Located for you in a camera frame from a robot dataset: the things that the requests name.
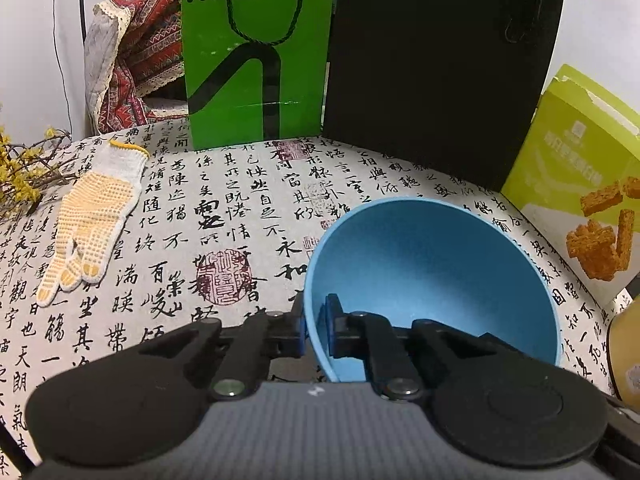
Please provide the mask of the blue bowl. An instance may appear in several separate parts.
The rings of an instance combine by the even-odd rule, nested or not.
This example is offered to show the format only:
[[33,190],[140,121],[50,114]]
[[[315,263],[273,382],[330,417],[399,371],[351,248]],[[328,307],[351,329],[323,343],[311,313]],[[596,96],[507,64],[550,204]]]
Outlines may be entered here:
[[510,236],[456,205],[376,200],[344,214],[314,248],[304,284],[311,347],[327,380],[361,382],[360,361],[331,356],[329,294],[346,313],[383,315],[396,327],[426,318],[561,363],[558,315],[536,266]]

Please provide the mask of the calligraphy print tablecloth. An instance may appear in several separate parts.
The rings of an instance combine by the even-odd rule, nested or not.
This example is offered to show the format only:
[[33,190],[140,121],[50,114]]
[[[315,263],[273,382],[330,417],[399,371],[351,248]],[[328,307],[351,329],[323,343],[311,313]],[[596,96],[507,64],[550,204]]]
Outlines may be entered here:
[[53,254],[62,190],[1,227],[1,420],[28,457],[25,406],[69,368],[216,316],[228,325],[288,307],[323,232],[371,200],[420,196],[458,205],[510,236],[536,266],[561,323],[562,365],[605,392],[606,332],[627,294],[599,306],[560,256],[500,194],[331,140],[307,138],[196,152],[185,120],[116,133],[146,148],[138,206],[101,283],[36,289]]

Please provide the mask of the yellow dotted work glove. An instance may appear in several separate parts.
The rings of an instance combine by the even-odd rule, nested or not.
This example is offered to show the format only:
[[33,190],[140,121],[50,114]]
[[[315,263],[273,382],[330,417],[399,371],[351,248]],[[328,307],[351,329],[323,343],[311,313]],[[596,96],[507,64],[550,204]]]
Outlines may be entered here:
[[81,283],[98,284],[128,216],[141,195],[149,152],[111,140],[92,168],[61,202],[54,253],[36,292],[36,304],[47,307],[56,293]]

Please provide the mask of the green snack box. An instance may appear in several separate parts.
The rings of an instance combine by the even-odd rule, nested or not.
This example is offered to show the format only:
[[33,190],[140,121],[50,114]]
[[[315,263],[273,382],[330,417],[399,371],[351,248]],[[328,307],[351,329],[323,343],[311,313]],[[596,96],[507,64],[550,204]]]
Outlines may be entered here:
[[599,304],[639,272],[639,115],[563,65],[541,96],[502,194]]

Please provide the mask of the yellow flower branches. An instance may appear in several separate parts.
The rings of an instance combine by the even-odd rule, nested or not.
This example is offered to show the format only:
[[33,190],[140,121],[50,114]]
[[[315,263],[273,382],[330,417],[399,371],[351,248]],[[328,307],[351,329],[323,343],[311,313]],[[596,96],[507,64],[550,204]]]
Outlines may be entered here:
[[65,149],[72,135],[63,129],[47,128],[41,140],[27,145],[14,142],[1,127],[1,220],[30,214],[52,186],[77,179],[70,168],[77,156]]

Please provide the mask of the black paper bag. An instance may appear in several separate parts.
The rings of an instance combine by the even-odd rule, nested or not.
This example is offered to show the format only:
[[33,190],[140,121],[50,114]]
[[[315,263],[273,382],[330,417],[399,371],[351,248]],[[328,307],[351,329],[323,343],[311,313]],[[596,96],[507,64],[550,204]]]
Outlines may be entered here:
[[498,190],[563,0],[337,0],[323,133]]

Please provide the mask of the green paper shopping bag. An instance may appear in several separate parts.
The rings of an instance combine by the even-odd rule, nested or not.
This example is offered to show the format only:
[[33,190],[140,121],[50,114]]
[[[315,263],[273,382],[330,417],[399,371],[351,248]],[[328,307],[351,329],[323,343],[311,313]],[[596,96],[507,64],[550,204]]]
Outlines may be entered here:
[[181,0],[192,145],[315,136],[333,0]]

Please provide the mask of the red patterned blanket on chair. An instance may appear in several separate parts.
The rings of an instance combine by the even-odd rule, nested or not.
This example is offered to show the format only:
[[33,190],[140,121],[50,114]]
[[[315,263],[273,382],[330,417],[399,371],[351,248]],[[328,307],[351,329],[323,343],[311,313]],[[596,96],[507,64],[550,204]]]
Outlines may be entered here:
[[85,97],[96,134],[186,116],[183,98],[145,98],[184,75],[181,0],[103,0],[93,7],[85,53]]

